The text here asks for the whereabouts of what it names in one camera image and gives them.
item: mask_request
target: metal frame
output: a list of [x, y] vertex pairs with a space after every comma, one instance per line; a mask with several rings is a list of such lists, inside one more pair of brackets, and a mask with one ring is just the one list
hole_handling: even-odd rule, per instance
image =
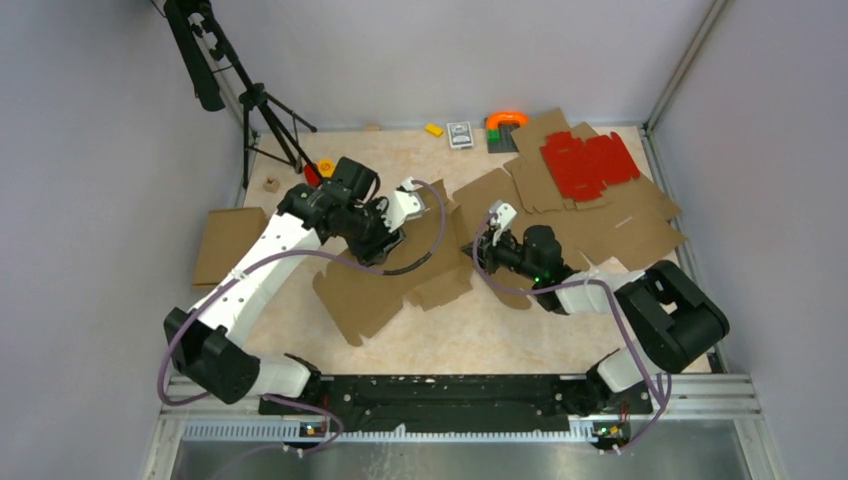
[[[642, 143], [648, 164], [651, 168], [654, 181], [672, 199], [674, 192], [669, 185], [668, 178], [657, 151], [654, 132], [662, 120], [664, 113], [673, 101], [677, 91], [692, 65], [697, 60], [703, 45], [709, 38], [715, 25], [727, 11], [732, 0], [714, 0], [704, 21], [701, 23], [697, 33], [683, 54], [678, 67], [669, 79], [665, 90], [660, 96], [650, 117], [640, 128]], [[672, 221], [675, 228], [685, 231], [683, 221], [676, 218]], [[698, 263], [688, 242], [682, 245], [678, 251], [681, 268], [696, 282], [699, 278]], [[722, 347], [717, 346], [717, 356], [722, 358]], [[580, 375], [568, 375], [563, 378], [579, 378]], [[184, 397], [199, 393], [200, 387], [182, 376], [171, 379], [168, 393], [171, 396]], [[177, 452], [183, 434], [188, 430], [191, 435], [187, 438], [197, 439], [197, 432], [207, 432], [205, 440], [258, 440], [262, 435], [267, 437], [268, 430], [263, 427], [274, 427], [279, 430], [275, 432], [288, 432], [291, 430], [287, 421], [291, 419], [278, 417], [261, 417], [257, 409], [258, 397], [248, 397], [233, 405], [225, 405], [215, 398], [208, 397], [190, 406], [185, 407], [163, 407], [159, 416], [153, 444], [150, 448], [149, 458], [143, 478], [145, 480], [169, 480], [177, 460]], [[647, 420], [649, 415], [633, 415], [634, 420]], [[576, 433], [562, 435], [560, 438], [551, 438], [549, 435], [527, 434], [521, 436], [525, 442], [551, 442], [575, 441], [581, 432], [586, 433], [587, 423], [605, 422], [615, 420], [610, 415], [593, 415], [584, 419], [575, 417]], [[699, 420], [730, 420], [734, 422], [740, 445], [742, 446], [745, 461], [753, 480], [785, 479], [786, 474], [766, 427], [762, 409], [756, 396], [753, 384], [747, 374], [682, 374], [674, 376], [674, 391], [669, 403], [668, 410], [660, 418], [660, 421], [699, 421]], [[231, 429], [231, 430], [203, 430], [200, 427], [214, 426], [253, 426], [253, 429]], [[483, 436], [476, 437], [474, 441], [515, 441], [509, 435], [505, 436]], [[283, 437], [275, 437], [275, 441], [285, 440]], [[406, 432], [392, 432], [381, 438], [365, 438], [361, 434], [349, 433], [340, 438], [341, 441], [467, 441], [464, 436], [440, 435], [427, 438], [411, 436]]]

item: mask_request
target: gray wall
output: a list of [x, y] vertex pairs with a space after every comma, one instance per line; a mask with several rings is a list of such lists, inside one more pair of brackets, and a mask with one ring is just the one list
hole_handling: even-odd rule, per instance
[[575, 120], [642, 121], [711, 2], [213, 3], [254, 81], [333, 128], [557, 106]]
[[848, 3], [735, 2], [660, 127], [731, 365], [792, 478], [845, 478]]
[[0, 6], [0, 477], [136, 478], [238, 128], [143, 0]]

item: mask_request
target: table top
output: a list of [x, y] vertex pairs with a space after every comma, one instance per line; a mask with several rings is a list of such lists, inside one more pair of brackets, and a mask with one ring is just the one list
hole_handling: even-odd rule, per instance
[[[650, 178], [636, 127], [595, 130], [601, 135], [617, 132]], [[451, 150], [446, 136], [437, 138], [423, 129], [300, 135], [313, 161], [350, 157], [379, 173], [384, 190], [412, 176], [427, 182], [444, 179], [449, 194], [517, 155], [488, 154], [482, 129], [474, 131], [474, 142], [473, 149]], [[271, 135], [262, 136], [259, 148], [283, 156]], [[275, 193], [262, 187], [269, 176], [280, 181]], [[257, 154], [244, 206], [262, 207], [270, 216], [285, 192], [301, 182], [302, 176], [288, 165]], [[323, 247], [332, 253], [344, 248], [341, 239], [330, 239]], [[673, 253], [668, 258], [677, 260]], [[326, 263], [307, 258], [297, 267], [257, 320], [245, 346], [248, 352], [261, 358], [291, 353], [326, 374], [530, 374], [583, 373], [624, 346], [609, 315], [554, 315], [535, 302], [529, 310], [513, 310], [474, 275], [471, 292], [427, 312], [407, 303], [377, 335], [353, 347], [312, 289], [313, 276]], [[615, 258], [600, 268], [626, 271]], [[686, 371], [709, 372], [706, 357]]]

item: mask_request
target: yellow block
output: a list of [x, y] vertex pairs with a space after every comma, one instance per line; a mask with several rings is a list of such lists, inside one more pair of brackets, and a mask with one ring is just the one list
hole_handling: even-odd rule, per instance
[[317, 165], [318, 171], [321, 172], [321, 176], [324, 178], [332, 177], [333, 172], [336, 171], [336, 164], [329, 158], [322, 158]]
[[432, 123], [428, 123], [427, 126], [424, 127], [424, 130], [430, 132], [430, 135], [433, 135], [434, 137], [441, 137], [442, 134], [445, 133], [445, 131], [438, 125], [433, 125]]

